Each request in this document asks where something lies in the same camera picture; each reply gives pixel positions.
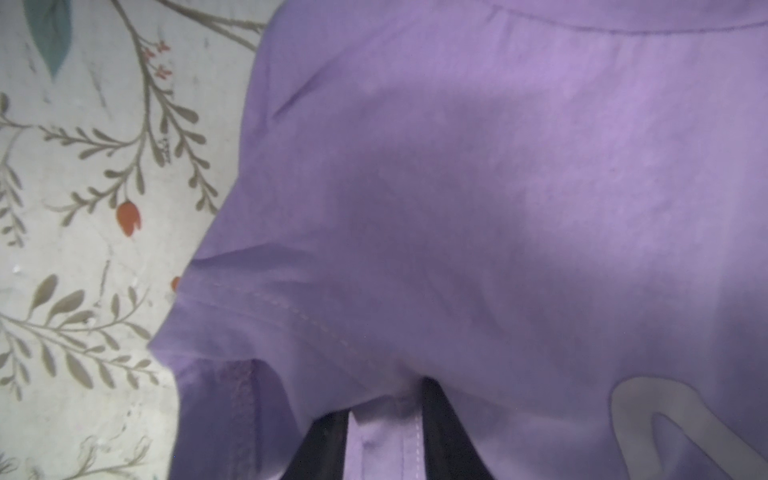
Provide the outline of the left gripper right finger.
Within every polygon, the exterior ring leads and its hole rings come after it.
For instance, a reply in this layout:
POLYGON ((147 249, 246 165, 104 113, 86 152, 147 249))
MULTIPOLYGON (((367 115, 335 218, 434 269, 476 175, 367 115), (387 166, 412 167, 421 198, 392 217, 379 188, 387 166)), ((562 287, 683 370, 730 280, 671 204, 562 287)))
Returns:
POLYGON ((422 382, 422 424, 429 480, 492 480, 441 385, 422 382))

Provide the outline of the purple t-shirt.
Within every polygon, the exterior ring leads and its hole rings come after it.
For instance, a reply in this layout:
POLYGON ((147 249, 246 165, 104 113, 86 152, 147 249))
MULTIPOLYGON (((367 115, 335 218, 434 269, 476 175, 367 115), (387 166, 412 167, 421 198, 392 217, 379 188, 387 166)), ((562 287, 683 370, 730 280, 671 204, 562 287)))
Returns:
POLYGON ((173 479, 767 475, 763 1, 286 1, 151 341, 173 479))

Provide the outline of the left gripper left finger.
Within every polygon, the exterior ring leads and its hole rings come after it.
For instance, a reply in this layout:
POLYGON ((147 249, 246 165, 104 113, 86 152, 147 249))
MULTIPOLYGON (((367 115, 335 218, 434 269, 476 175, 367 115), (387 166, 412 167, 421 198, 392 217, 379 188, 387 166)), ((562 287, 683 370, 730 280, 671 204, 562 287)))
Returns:
POLYGON ((348 410, 314 421, 281 480, 342 480, 348 424, 348 410))

